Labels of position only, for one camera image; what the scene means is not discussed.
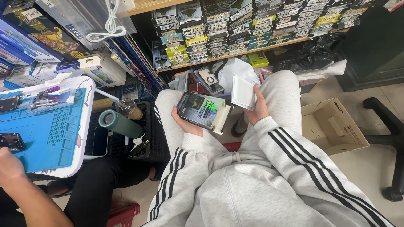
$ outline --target white sleeve cuff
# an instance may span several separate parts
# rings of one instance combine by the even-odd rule
[[[258,138],[261,138],[262,135],[274,130],[275,128],[279,128],[279,125],[272,119],[271,116],[264,117],[254,125],[254,130],[258,134]]]
[[[185,151],[194,151],[196,153],[203,152],[203,137],[191,133],[184,133],[181,148]]]

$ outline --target black pants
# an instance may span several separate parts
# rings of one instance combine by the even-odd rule
[[[89,161],[79,170],[74,190],[64,210],[75,227],[104,227],[111,208],[112,190],[137,185],[150,172],[150,164],[116,157]],[[38,185],[45,193],[46,186]],[[0,188],[0,226],[26,227],[18,205]]]

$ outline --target toshiba logo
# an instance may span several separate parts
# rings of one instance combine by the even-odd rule
[[[334,104],[336,105],[336,107],[339,109],[339,111],[342,114],[344,111],[342,111],[342,109],[341,109],[341,107],[339,107],[338,103],[336,101],[334,101]]]

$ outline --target shelf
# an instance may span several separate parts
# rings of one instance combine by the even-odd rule
[[[339,30],[338,32],[347,32],[348,30],[349,30],[349,28],[343,29],[343,30]],[[215,59],[212,59],[212,58],[209,56],[209,57],[208,57],[208,60],[207,60],[207,61],[204,61],[204,62],[200,62],[200,63],[197,63],[197,64],[191,64],[191,63],[189,63],[189,64],[179,65],[179,66],[172,66],[172,65],[171,65],[171,69],[159,70],[159,71],[156,71],[156,72],[159,73],[159,72],[164,72],[164,71],[168,71],[168,70],[184,68],[184,67],[188,67],[188,66],[191,66],[191,65],[199,65],[199,64],[202,64],[202,63],[206,63],[206,62],[217,61],[217,60],[220,60],[220,59],[235,57],[235,56],[238,56],[238,55],[245,55],[245,54],[254,53],[254,52],[257,52],[257,51],[268,50],[268,49],[272,49],[272,48],[275,48],[275,47],[285,46],[285,45],[289,45],[289,44],[293,44],[293,43],[297,43],[297,42],[302,42],[302,41],[307,41],[307,40],[310,40],[310,38],[306,37],[306,38],[295,39],[295,40],[291,40],[291,41],[289,41],[289,42],[284,42],[284,43],[280,43],[280,44],[275,44],[275,45],[271,45],[271,46],[266,46],[266,47],[263,47],[263,48],[258,48],[258,49],[254,49],[254,50],[244,51],[244,52],[240,52],[240,53],[237,53],[237,54],[226,55],[226,56],[218,57],[218,58],[215,58]]]
[[[168,6],[173,6],[184,2],[190,2],[192,0],[134,0],[134,1],[135,1],[135,7],[128,10],[129,16]]]

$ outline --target green thermos bottle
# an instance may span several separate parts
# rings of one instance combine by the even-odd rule
[[[101,113],[98,124],[129,138],[139,138],[144,134],[140,125],[112,109],[107,109]]]

